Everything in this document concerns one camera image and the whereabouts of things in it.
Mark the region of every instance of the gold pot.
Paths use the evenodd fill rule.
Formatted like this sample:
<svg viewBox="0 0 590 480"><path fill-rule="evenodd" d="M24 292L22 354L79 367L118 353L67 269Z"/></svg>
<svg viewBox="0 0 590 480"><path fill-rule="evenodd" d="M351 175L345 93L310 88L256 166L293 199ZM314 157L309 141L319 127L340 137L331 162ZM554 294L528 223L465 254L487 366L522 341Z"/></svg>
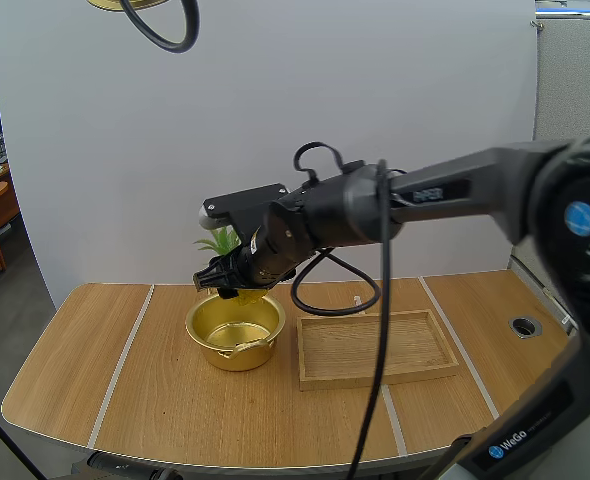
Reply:
<svg viewBox="0 0 590 480"><path fill-rule="evenodd" d="M211 295L188 312L186 330L211 364L240 372L271 358L284 319L282 306L268 296L240 305Z"/></svg>

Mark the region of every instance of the floor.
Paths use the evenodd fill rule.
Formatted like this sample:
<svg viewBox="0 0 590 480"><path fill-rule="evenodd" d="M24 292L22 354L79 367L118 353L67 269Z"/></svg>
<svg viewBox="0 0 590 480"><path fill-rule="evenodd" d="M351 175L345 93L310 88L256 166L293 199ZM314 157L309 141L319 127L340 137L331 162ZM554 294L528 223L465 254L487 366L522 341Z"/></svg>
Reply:
<svg viewBox="0 0 590 480"><path fill-rule="evenodd" d="M0 273L0 405L55 313L21 218L15 220L12 227L11 232L0 238L8 266ZM9 425L1 413L0 424L48 478L70 474L71 464L85 457L73 448ZM0 479L32 478L0 441Z"/></svg>

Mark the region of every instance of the lamp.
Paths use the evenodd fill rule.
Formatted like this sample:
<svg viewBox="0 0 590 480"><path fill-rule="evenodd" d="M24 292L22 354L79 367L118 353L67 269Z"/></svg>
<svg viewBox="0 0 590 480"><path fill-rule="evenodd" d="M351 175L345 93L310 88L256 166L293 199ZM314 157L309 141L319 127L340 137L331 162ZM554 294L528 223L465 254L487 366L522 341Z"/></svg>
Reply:
<svg viewBox="0 0 590 480"><path fill-rule="evenodd" d="M141 10L142 8L154 7L160 3L164 3L168 0L130 0L131 5L135 10ZM88 0L88 3L101 8L102 10L111 10L114 12L121 12L122 6L119 0Z"/></svg>
<svg viewBox="0 0 590 480"><path fill-rule="evenodd" d="M124 11L126 16L137 29L144 34L151 42L158 47L171 53L182 53L195 44L199 33L199 8L197 0L180 0L184 9L186 19L186 34L181 42L171 42L164 37L155 33L155 31L146 25L144 20L135 12L137 9L153 7L164 3L166 0L88 0L91 5L104 10Z"/></svg>

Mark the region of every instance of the white tape line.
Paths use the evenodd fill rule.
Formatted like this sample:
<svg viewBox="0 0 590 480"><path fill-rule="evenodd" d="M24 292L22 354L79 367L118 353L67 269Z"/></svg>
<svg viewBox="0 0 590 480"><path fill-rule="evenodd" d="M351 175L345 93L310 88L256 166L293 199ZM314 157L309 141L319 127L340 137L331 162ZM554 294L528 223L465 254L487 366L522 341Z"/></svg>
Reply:
<svg viewBox="0 0 590 480"><path fill-rule="evenodd" d="M397 417L397 411L395 410L395 404L393 403L393 397L391 397L391 391L389 390L388 385L382 385L382 397L384 397L384 404L386 405L388 418L391 421L391 427L393 428L395 445L397 445L397 455L405 457L408 455L408 450L406 450L404 434L402 433L402 427L399 424L399 418Z"/></svg>
<svg viewBox="0 0 590 480"><path fill-rule="evenodd" d="M111 381L108 384L108 388L106 389L106 393L104 394L104 401L102 402L102 406L99 408L99 412L97 413L97 418L95 419L95 425L93 426L93 431L91 432L91 436L88 439L87 448L95 448L95 441L97 440L97 436L99 435L99 431L102 428L102 422L104 421L104 415L106 415L106 410L108 410L108 404L111 402L111 397L113 396L113 390L115 390L115 385L117 385L117 380L119 379L119 374L122 371L122 367L126 362L126 357L128 356L128 351L131 349L131 345L133 344L133 340L135 340L135 335L137 334L137 330L139 329L139 325L142 323L142 319L144 318L144 314L146 313L146 309L148 308L148 304L151 301L151 297L153 296L153 290L155 289L155 285L151 285L150 290L148 291L148 295L144 300L144 304L139 311L139 315L137 315L137 320L133 324L133 328L131 328L131 333L128 335L126 339L126 344L122 349L122 354L119 356L119 360L117 361L117 365L115 365L115 371L113 372L113 376L111 377Z"/></svg>
<svg viewBox="0 0 590 480"><path fill-rule="evenodd" d="M362 297L360 297L359 295L355 295L353 297L353 301L355 302L355 306L359 307L362 304ZM359 312L360 314L364 314L366 315L366 312L364 310L362 310L361 312Z"/></svg>
<svg viewBox="0 0 590 480"><path fill-rule="evenodd" d="M497 411L497 408L495 408L495 404L493 403L493 399L491 398L490 394L488 393L488 390L486 389L486 385L484 385L484 382L482 381L482 377L479 376L479 373L477 372L475 365L473 365L473 361L471 360L471 357L468 356L468 352L464 348L464 344L457 336L457 333L455 333L455 329L451 325L451 322L448 321L448 317L444 313L444 310L442 310L442 307L439 305L439 302L437 301L437 299L433 295L433 292L431 292L431 289L426 284L424 277L419 277L419 281L422 284L422 287L424 287L424 291L426 292L426 295L428 295L428 298L430 298L431 302L433 302L433 306L435 307L435 310L437 310L437 313L439 313L439 316L442 317L444 325L446 325L446 329L448 330L448 333L451 334L451 337L453 338L455 345L457 345L457 349L459 350L459 353L461 353L462 357L464 357L464 362L466 362L466 366L470 370L471 375L473 375L473 379L475 380L475 383L477 384L477 388L479 388L479 391L481 392L482 396L484 397L484 400L486 401L486 406L491 411L491 415L493 415L494 419L498 418L499 412Z"/></svg>

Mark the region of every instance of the black cable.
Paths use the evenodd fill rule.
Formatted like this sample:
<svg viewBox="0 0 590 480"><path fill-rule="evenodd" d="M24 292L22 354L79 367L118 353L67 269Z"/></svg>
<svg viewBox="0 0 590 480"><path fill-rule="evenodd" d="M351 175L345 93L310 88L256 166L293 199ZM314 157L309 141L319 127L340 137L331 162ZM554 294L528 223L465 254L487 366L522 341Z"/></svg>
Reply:
<svg viewBox="0 0 590 480"><path fill-rule="evenodd" d="M29 472L33 474L37 480L48 480L42 472L35 466L33 462L20 450L17 444L13 441L11 437L4 431L4 429L0 426L0 440L6 444L8 449L18 458L20 462L24 464L24 466L28 469Z"/></svg>
<svg viewBox="0 0 590 480"><path fill-rule="evenodd" d="M306 265L306 267L304 267L304 269L301 272L299 272L299 275L297 275L295 281L293 281L293 287L291 288L291 299L293 300L295 306L300 310L305 311L306 313L310 313L311 315L319 315L321 317L341 317L343 315L354 315L375 305L379 300L379 297L382 295L382 291L380 290L379 285L377 285L377 283L375 283L375 280L369 277L366 273L362 272L358 268L355 268L350 263L346 263L341 258L337 258L335 255L331 253L332 251L332 248L325 248L317 255L317 257L313 259L313 261L311 261L308 265ZM313 270L317 265L319 265L319 263L325 258L332 260L333 262L337 263L340 267L343 267L349 272L352 272L358 277L366 280L366 282L373 289L373 296L371 297L371 299L366 303L362 303L361 305L355 305L354 307L348 308L341 308L339 310L326 310L324 308L311 307L310 305L307 305L304 302L302 302L300 298L297 296L297 290L299 289L299 285L302 283L302 280L304 280L306 275L308 275L311 272L311 270Z"/></svg>
<svg viewBox="0 0 590 480"><path fill-rule="evenodd" d="M184 8L184 17L186 18L186 33L184 35L184 40L179 43L166 40L164 37L157 34L151 27L146 25L144 20L142 20L142 18L135 12L130 0L119 0L119 3L133 25L135 25L151 42L167 52L182 53L189 50L197 40L197 35L199 34L199 8L197 7L197 0L180 1Z"/></svg>
<svg viewBox="0 0 590 480"><path fill-rule="evenodd" d="M373 386L371 394L368 398L368 405L366 406L366 413L364 414L364 421L359 432L359 439L357 440L357 447L355 448L355 455L351 462L351 467L346 475L346 480L352 480L357 472L359 460L362 458L364 445L366 444L366 436L368 435L368 428L371 425L373 413L375 412L375 405L377 405L377 397L379 396L379 389L382 385L382 377L384 376L384 364L386 362L386 348L388 346L388 323L391 314L391 239L390 239L390 192L388 185L388 170L386 169L386 161L380 160L377 164L377 193L379 200L379 214L381 223L381 238L382 238L382 308L380 314L379 326L379 347L377 349L377 361L375 362L375 375L373 375Z"/></svg>

